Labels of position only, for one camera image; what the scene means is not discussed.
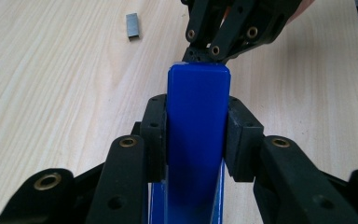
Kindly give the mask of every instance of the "blue rectangular object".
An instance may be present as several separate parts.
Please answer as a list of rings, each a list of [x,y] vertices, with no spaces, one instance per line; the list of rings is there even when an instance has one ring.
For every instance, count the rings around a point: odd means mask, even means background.
[[[219,63],[168,74],[168,223],[210,223],[226,134],[230,73]]]

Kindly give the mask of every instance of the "table surface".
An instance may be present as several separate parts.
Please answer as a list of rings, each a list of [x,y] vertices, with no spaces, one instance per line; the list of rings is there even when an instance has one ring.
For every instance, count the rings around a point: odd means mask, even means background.
[[[129,41],[126,14],[141,37]],[[180,1],[0,1],[0,212],[29,176],[104,161],[182,59]],[[321,170],[358,169],[358,20],[352,0],[316,1],[278,39],[227,64],[231,95],[295,140]],[[260,223],[252,184],[226,180],[225,223]]]

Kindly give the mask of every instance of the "wooden table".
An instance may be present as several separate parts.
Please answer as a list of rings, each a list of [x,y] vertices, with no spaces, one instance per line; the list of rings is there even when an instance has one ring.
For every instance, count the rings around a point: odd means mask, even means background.
[[[126,37],[138,13],[141,38]],[[29,176],[75,175],[166,92],[187,43],[180,1],[0,1],[0,212]],[[353,0],[316,1],[271,45],[227,64],[231,95],[322,170],[358,169],[358,20]],[[225,223],[260,223],[251,184],[226,181]]]

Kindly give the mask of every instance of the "gray metal piece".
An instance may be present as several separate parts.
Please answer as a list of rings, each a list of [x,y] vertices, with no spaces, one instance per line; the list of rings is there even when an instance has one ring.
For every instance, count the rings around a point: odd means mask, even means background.
[[[126,15],[127,36],[129,39],[139,37],[138,15],[136,13]]]

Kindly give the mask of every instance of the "wood grain surface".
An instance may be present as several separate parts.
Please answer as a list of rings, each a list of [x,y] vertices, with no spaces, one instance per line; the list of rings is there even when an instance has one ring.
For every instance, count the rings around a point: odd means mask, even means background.
[[[141,36],[126,36],[138,13]],[[79,175],[166,92],[182,59],[180,1],[0,0],[0,212],[29,176]],[[321,169],[358,169],[358,20],[352,0],[316,1],[270,45],[227,64],[231,95]],[[251,184],[226,180],[224,223],[261,223]]]

